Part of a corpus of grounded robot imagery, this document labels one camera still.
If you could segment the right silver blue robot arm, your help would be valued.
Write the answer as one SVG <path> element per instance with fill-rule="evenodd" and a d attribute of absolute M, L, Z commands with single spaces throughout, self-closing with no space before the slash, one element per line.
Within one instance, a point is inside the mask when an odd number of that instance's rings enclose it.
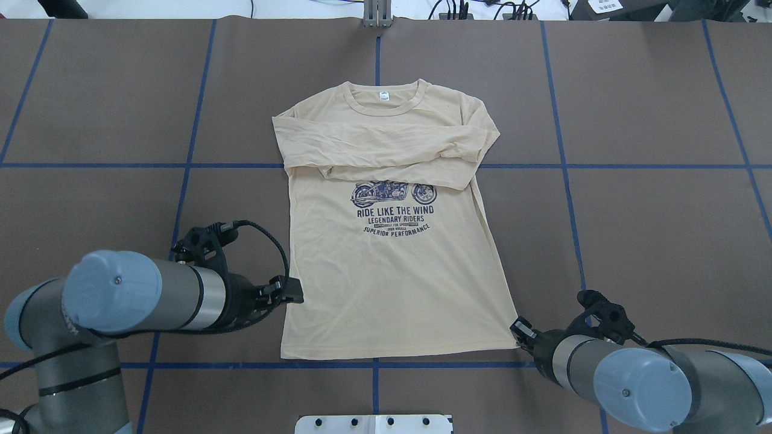
<path fill-rule="evenodd" d="M 727 351 L 626 348 L 568 330 L 510 327 L 542 376 L 645 432 L 758 433 L 770 424 L 770 369 Z"/>

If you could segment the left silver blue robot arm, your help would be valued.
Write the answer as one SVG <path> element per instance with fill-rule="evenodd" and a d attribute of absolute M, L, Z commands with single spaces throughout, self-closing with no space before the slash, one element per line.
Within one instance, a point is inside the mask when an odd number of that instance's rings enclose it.
<path fill-rule="evenodd" d="M 35 368 L 39 400 L 19 412 L 3 409 L 2 432 L 130 433 L 119 340 L 236 332 L 282 303 L 301 302 L 300 280 L 288 275 L 257 286 L 225 266 L 89 253 L 6 310 L 6 335 L 34 357 L 2 377 Z"/>

